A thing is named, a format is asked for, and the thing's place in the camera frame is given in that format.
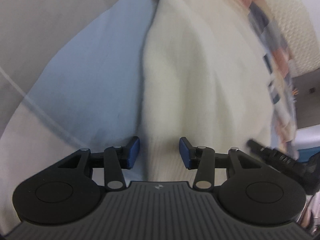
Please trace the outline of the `person's right hand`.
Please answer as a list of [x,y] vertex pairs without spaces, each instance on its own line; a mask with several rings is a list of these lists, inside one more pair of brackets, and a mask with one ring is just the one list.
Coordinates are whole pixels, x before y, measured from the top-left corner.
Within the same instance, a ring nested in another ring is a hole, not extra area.
[[314,196],[310,197],[306,202],[304,210],[301,214],[299,224],[302,228],[304,228],[307,232],[312,233],[314,230],[315,219],[312,212],[312,202]]

